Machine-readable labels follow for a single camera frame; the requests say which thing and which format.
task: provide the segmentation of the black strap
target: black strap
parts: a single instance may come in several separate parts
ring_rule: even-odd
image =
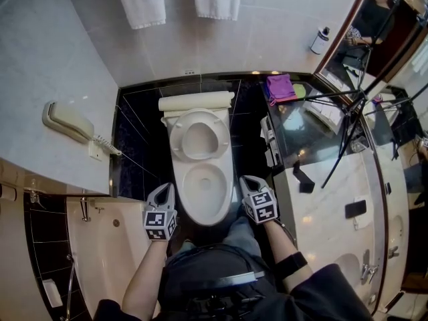
[[[294,274],[294,272],[298,271],[305,265],[308,265],[305,257],[300,252],[295,253],[275,265],[275,277],[277,277],[277,279],[283,280],[284,278]]]

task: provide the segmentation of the black phone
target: black phone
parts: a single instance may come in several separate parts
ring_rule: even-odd
[[[345,206],[345,217],[350,219],[367,212],[366,200],[350,203]]]

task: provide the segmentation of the toilet seat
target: toilet seat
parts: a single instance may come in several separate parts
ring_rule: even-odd
[[[182,161],[219,158],[229,147],[229,128],[212,111],[197,108],[178,118],[169,142],[171,152]]]

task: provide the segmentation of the bathtub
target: bathtub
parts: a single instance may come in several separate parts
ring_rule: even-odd
[[[102,299],[122,304],[126,287],[150,245],[142,227],[143,209],[144,203],[91,202],[91,221],[84,222],[80,202],[67,201],[76,274],[92,317]]]

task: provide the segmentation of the jeans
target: jeans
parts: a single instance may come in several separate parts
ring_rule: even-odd
[[[223,243],[229,246],[238,247],[250,255],[261,257],[260,246],[254,238],[254,232],[248,223],[247,217],[240,217],[229,228],[227,237],[223,239]],[[172,255],[167,260],[167,264],[176,256],[182,255],[186,251],[196,248],[190,241],[184,242],[180,250]]]

